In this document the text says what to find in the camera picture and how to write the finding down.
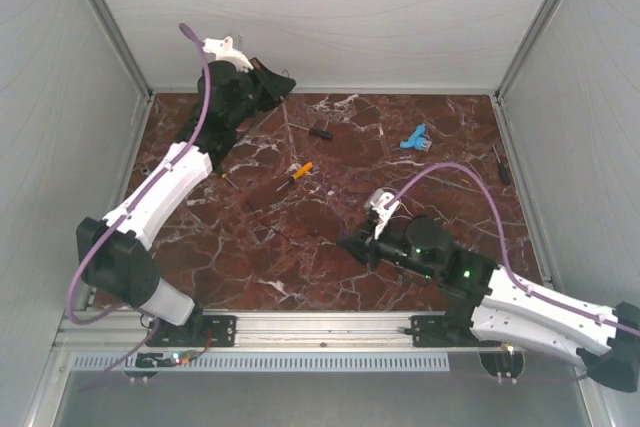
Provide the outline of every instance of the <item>blue clamp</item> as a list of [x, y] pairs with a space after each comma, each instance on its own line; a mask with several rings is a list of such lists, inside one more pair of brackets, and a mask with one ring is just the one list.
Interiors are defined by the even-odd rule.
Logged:
[[409, 140], [400, 142], [400, 148], [410, 149], [413, 147], [416, 150], [428, 150], [429, 147], [431, 147], [431, 141], [422, 137], [422, 134], [426, 133], [426, 131], [427, 128], [423, 124], [418, 125], [415, 132], [409, 137]]

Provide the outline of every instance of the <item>white wall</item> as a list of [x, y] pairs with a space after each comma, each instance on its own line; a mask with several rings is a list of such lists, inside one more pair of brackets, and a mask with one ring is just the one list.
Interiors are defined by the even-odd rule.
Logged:
[[505, 102], [563, 288], [640, 306], [640, 0], [563, 0]]
[[75, 228], [113, 202], [139, 100], [86, 0], [0, 0], [3, 426], [25, 419], [77, 266]]
[[150, 84], [194, 89], [178, 32], [231, 31], [301, 88], [495, 89], [543, 0], [107, 0]]

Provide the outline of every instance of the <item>red marble surface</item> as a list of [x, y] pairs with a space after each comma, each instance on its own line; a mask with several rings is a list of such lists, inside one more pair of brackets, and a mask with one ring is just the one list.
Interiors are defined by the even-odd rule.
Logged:
[[[130, 190], [164, 156], [194, 102], [188, 94], [157, 97]], [[290, 123], [328, 129], [334, 139]], [[431, 149], [400, 149], [421, 123]], [[210, 176], [168, 219], [152, 253], [167, 281], [209, 308], [441, 310], [446, 299], [433, 285], [416, 285], [422, 279], [386, 263], [369, 272], [335, 242], [364, 221], [362, 206], [374, 190], [398, 190], [425, 166], [453, 161], [485, 180], [505, 222], [514, 270], [539, 281], [515, 188], [501, 183], [492, 143], [504, 153], [486, 96], [292, 95], [263, 114], [225, 159], [241, 192]], [[276, 192], [310, 161], [311, 174]], [[434, 173], [404, 204], [393, 225], [409, 212], [428, 214], [464, 247], [500, 258], [487, 203], [463, 174]], [[98, 295], [95, 303], [108, 299]]]

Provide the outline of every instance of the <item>black screwdriver handle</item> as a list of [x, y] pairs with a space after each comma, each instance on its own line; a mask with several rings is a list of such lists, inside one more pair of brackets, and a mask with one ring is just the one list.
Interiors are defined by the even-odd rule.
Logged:
[[502, 183], [504, 185], [511, 185], [511, 177], [509, 177], [509, 171], [502, 162], [498, 162], [498, 173], [500, 174], [500, 179], [502, 179]]
[[313, 127], [309, 129], [309, 133], [313, 135], [317, 135], [318, 137], [322, 137], [323, 139], [333, 139], [333, 134], [327, 130], [314, 129]]

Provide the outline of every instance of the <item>blue object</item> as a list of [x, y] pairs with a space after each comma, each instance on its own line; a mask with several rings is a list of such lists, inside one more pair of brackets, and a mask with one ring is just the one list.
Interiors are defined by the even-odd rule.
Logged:
[[413, 147], [417, 150], [423, 150], [425, 143], [428, 142], [425, 137], [422, 137], [422, 134], [426, 131], [427, 128], [423, 124], [418, 125], [415, 132], [411, 134], [411, 137], [409, 137], [409, 140], [400, 142], [400, 148], [410, 149]]

